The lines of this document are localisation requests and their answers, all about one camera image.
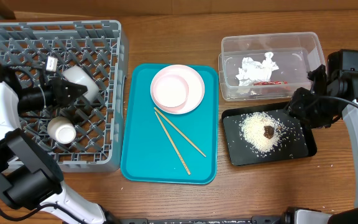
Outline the pile of rice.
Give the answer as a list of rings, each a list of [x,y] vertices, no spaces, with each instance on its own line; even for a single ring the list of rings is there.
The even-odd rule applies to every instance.
[[[272,139],[264,136],[264,126],[274,127],[275,134]],[[287,133],[288,127],[278,119],[267,113],[256,112],[247,114],[239,123],[240,137],[249,143],[253,151],[266,154],[273,151],[282,142],[282,137]]]

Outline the clear plastic bin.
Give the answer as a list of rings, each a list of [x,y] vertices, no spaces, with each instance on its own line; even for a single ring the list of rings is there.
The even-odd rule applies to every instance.
[[[272,72],[270,81],[286,85],[239,86],[236,75],[244,57],[262,62],[266,52],[279,69]],[[307,72],[324,63],[323,51],[314,32],[240,35],[221,41],[218,59],[219,82],[226,101],[269,100],[289,98],[300,87],[310,88]]]

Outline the white napkin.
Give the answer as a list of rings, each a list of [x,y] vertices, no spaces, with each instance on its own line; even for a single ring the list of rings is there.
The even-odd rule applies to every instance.
[[[278,65],[272,60],[273,52],[266,52],[262,62],[255,61],[251,57],[242,59],[241,67],[238,68],[236,78],[239,86],[254,85],[259,82],[269,82],[272,72],[279,69]]]

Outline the large white round plate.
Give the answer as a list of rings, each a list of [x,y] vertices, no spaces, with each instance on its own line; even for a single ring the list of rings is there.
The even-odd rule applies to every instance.
[[[186,65],[169,65],[159,70],[153,79],[162,75],[179,75],[183,77],[188,83],[189,94],[188,99],[182,106],[177,108],[165,108],[156,105],[159,109],[170,114],[185,114],[193,111],[200,105],[204,98],[205,85],[201,75],[194,68]]]

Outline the red snack wrapper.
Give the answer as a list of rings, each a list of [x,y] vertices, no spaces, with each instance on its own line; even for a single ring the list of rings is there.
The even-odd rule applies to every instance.
[[[262,85],[286,85],[287,82],[281,82],[281,81],[269,81],[269,82],[256,82],[253,84],[253,86],[262,86]]]

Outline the brown food scrap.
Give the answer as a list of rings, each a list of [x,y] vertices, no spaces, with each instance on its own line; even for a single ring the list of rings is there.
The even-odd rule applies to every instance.
[[[272,139],[274,137],[275,130],[272,126],[264,126],[264,136],[267,139]]]

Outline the pink bowl with rice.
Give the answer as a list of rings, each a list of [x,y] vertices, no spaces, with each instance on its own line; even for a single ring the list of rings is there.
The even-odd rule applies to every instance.
[[[189,86],[179,75],[162,75],[152,80],[150,93],[156,105],[177,108],[188,99]]]

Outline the white paper cup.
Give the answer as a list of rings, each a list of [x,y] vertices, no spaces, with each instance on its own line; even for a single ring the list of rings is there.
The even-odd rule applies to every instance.
[[[71,121],[63,116],[53,118],[47,126],[49,136],[61,144],[68,144],[74,141],[76,130]]]

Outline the wooden chopstick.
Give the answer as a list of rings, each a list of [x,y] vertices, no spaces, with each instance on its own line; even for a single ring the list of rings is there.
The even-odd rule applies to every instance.
[[[203,157],[206,157],[206,154],[198,147],[193,141],[188,138],[180,129],[177,128],[159,109],[154,107],[154,110],[171,126],[173,127],[186,141],[188,141]]]
[[[155,111],[154,113],[155,113],[155,115],[156,115],[156,117],[157,117],[157,119],[158,119],[158,121],[159,121],[159,123],[160,123],[162,129],[164,130],[164,133],[166,134],[168,140],[170,141],[172,147],[174,148],[174,150],[175,150],[175,152],[176,152],[176,154],[177,154],[179,160],[181,161],[183,167],[185,168],[186,173],[187,173],[188,175],[191,175],[191,172],[190,172],[190,170],[189,170],[189,168],[188,168],[186,162],[185,162],[184,159],[182,158],[182,156],[181,156],[179,150],[177,149],[175,143],[173,142],[173,139],[171,138],[169,132],[167,131],[167,129],[166,129],[166,127],[165,127],[163,121],[161,120],[160,116],[158,115],[158,113],[157,113],[156,111]]]

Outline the grey plastic dish rack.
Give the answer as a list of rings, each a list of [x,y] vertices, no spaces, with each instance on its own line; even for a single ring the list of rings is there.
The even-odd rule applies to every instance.
[[[33,61],[57,58],[57,71],[46,80],[81,67],[97,84],[93,102],[78,98],[63,107],[22,114],[22,130],[49,153],[65,172],[113,172],[121,161],[124,118],[122,101],[127,74],[128,41],[116,20],[59,22],[1,22],[0,65],[23,66],[17,76],[23,87],[39,85],[40,72]],[[48,123],[57,116],[71,121],[76,130],[73,142],[52,139]]]

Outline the grey shallow bowl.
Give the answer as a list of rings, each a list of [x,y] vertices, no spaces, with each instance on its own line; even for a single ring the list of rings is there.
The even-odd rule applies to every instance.
[[[65,70],[62,75],[72,83],[84,85],[87,87],[87,92],[83,96],[89,101],[93,102],[99,93],[99,87],[94,80],[79,66],[73,66]]]

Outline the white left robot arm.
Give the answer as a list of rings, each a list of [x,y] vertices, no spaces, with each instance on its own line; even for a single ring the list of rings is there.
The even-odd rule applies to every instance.
[[[46,74],[57,70],[57,58],[49,56],[32,62],[40,72],[39,86],[23,88],[16,75],[22,66],[0,65],[0,216],[19,222],[47,212],[63,223],[119,223],[65,183],[57,162],[24,133],[19,121],[24,112],[67,106],[90,86],[62,78],[46,81]]]

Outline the teal plastic tray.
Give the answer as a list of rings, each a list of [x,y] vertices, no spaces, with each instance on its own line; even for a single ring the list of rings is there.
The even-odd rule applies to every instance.
[[[133,181],[208,184],[215,178],[217,170],[218,74],[209,66],[193,66],[205,85],[200,105],[186,114],[162,112],[206,157],[159,115],[191,172],[188,175],[154,113],[156,105],[150,95],[150,84],[162,68],[163,64],[145,63],[132,73],[121,172]]]

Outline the black plastic tray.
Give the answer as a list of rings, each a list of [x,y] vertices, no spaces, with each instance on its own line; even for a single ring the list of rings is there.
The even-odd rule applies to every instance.
[[[230,109],[222,113],[224,135],[232,165],[246,166],[311,157],[316,154],[317,147],[312,131],[304,128],[296,118],[286,114],[285,105],[285,102],[273,103]],[[266,154],[253,151],[250,144],[240,137],[239,123],[244,119],[245,115],[256,112],[267,113],[288,127],[288,131],[282,137],[282,142],[278,147]]]

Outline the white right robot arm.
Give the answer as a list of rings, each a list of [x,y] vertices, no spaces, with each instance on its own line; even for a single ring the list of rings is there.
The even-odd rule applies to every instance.
[[[307,73],[312,82],[309,90],[298,88],[285,110],[308,128],[328,128],[342,119],[351,140],[356,173],[354,208],[346,212],[328,214],[308,208],[295,208],[284,213],[282,223],[358,223],[358,71],[336,69],[330,75],[320,65]]]

